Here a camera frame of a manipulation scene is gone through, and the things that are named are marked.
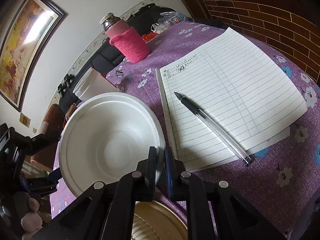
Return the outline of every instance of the ballpoint pen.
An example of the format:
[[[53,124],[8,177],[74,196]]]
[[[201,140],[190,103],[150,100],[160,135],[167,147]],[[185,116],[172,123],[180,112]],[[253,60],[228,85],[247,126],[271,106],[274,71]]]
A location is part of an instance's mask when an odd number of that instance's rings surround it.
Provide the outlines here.
[[[251,158],[247,155],[247,153],[238,145],[238,143],[233,140],[215,121],[207,116],[199,106],[191,102],[184,95],[174,92],[178,100],[188,108],[195,116],[197,116],[202,122],[204,122],[220,139],[223,141],[226,146],[233,152],[245,166],[249,166],[251,164]]]

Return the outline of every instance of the orange object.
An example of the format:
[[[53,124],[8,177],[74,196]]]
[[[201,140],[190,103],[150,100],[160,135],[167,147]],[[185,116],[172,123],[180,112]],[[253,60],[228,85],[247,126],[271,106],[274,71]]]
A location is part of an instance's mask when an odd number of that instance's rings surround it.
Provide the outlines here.
[[[141,37],[144,42],[148,42],[152,40],[154,37],[156,37],[158,33],[149,33],[149,34],[143,34]]]

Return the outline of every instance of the pink knitted cozy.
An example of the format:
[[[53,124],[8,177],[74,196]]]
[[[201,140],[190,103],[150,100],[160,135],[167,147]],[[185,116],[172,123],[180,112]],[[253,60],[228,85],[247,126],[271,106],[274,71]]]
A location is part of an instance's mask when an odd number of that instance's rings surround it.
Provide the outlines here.
[[[113,36],[109,43],[116,46],[132,63],[145,59],[150,53],[150,48],[133,27],[121,35]]]

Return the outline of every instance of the metal screw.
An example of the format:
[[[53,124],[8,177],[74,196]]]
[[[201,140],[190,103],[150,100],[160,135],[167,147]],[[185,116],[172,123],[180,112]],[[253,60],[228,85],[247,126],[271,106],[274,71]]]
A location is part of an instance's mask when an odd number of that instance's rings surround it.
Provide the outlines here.
[[[134,171],[133,173],[131,173],[131,176],[134,178],[140,178],[142,175],[142,173],[140,171]]]
[[[181,176],[183,178],[189,178],[191,176],[191,173],[189,171],[183,171],[181,172]]]
[[[96,182],[95,184],[93,184],[93,187],[95,189],[101,189],[103,188],[104,184],[101,181]]]
[[[219,182],[219,186],[220,186],[220,187],[228,187],[228,186],[229,186],[229,183],[226,182],[226,181],[224,181],[224,180],[222,180],[222,181]]]

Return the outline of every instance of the white plate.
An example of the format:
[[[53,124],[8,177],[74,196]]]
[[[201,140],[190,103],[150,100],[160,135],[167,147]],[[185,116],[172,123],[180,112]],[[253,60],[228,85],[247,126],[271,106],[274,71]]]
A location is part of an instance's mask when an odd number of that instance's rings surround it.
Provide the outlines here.
[[[135,171],[157,148],[156,181],[165,141],[160,123],[140,99],[119,92],[95,96],[68,120],[61,135],[60,170],[70,191],[79,196],[96,181],[106,184]]]

